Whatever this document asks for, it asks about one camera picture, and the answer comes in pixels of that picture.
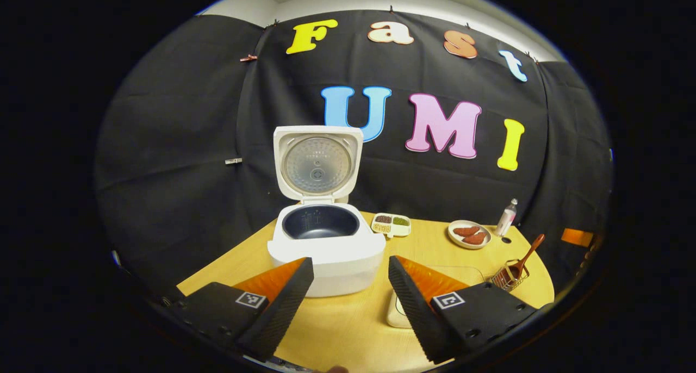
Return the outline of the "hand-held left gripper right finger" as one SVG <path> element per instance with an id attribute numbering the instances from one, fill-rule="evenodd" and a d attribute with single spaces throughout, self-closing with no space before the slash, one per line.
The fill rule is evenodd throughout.
<path id="1" fill-rule="evenodd" d="M 436 364 L 478 352 L 537 312 L 492 282 L 468 285 L 400 255 L 389 257 L 388 278 L 427 359 Z"/>

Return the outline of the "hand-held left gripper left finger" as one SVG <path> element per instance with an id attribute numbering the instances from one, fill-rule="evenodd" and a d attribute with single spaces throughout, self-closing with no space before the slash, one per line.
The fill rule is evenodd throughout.
<path id="1" fill-rule="evenodd" d="M 313 260 L 302 257 L 234 286 L 209 282 L 170 310 L 219 348 L 265 362 L 288 331 L 313 279 Z"/>

